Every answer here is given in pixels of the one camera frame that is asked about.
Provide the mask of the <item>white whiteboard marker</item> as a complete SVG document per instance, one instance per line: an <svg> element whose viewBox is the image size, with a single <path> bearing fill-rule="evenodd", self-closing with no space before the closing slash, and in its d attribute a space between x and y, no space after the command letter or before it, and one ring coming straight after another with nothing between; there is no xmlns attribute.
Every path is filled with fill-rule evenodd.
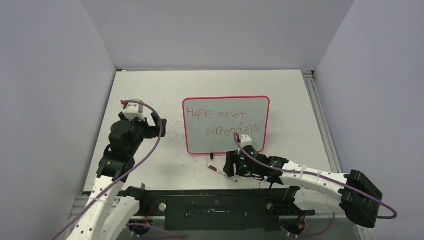
<svg viewBox="0 0 424 240"><path fill-rule="evenodd" d="M224 177L226 177L226 178L228 178L228 179L230 179L230 180L232 180L232 181L234 181L234 182L238 182L238 180L237 179L234 179L234 178L232 178L232 177L230 177L230 176L228 176L225 172L223 172L223 171L221 171L221 170L218 170L217 169L217 172L216 173L218 173L218 174L220 174L220 175L222 175L222 176L224 176Z"/></svg>

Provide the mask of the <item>pink framed whiteboard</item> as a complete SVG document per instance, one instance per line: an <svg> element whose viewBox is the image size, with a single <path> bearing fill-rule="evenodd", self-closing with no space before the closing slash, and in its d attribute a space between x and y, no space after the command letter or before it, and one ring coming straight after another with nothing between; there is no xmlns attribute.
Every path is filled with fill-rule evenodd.
<svg viewBox="0 0 424 240"><path fill-rule="evenodd" d="M248 135L265 148L271 100L258 96L189 97L182 101L186 149L192 155L224 154L236 148L233 135Z"/></svg>

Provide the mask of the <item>brown marker cap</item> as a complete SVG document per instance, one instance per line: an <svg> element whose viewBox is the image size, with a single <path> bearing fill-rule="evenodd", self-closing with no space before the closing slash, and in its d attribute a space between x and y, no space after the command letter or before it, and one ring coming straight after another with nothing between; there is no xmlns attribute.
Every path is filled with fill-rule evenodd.
<svg viewBox="0 0 424 240"><path fill-rule="evenodd" d="M212 171L215 171L215 172L218 171L218 169L216 167L212 166L212 165L209 165L208 168L211 169Z"/></svg>

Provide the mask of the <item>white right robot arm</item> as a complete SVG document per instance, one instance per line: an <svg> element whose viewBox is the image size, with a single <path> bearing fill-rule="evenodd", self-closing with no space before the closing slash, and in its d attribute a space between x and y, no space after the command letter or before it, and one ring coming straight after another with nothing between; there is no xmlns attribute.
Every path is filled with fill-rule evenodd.
<svg viewBox="0 0 424 240"><path fill-rule="evenodd" d="M289 214L300 210L344 214L351 222L369 229L376 226L378 202L383 199L383 193L361 171L326 172L255 150L249 155L237 150L226 152L223 172L229 177L296 187L282 201Z"/></svg>

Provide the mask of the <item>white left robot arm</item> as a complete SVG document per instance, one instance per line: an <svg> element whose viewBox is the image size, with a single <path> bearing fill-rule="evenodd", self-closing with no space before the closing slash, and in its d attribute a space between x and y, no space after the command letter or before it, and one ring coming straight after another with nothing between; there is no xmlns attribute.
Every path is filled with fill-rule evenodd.
<svg viewBox="0 0 424 240"><path fill-rule="evenodd" d="M113 202L136 166L135 155L146 139L161 139L166 135L165 118L152 113L154 125L149 125L140 110L122 111L119 121L110 128L109 144L99 162L89 200L72 222L69 240L115 240L125 224L136 214L149 210L146 190L128 187L123 203L112 210Z"/></svg>

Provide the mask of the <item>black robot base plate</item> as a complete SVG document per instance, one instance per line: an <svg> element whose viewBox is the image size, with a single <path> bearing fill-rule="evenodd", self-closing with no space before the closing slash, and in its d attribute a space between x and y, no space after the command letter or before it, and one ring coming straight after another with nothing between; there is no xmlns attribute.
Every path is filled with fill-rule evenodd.
<svg viewBox="0 0 424 240"><path fill-rule="evenodd" d="M295 205L299 187L227 190L150 190L136 217L163 217L167 231L278 231L278 218L302 220L315 210Z"/></svg>

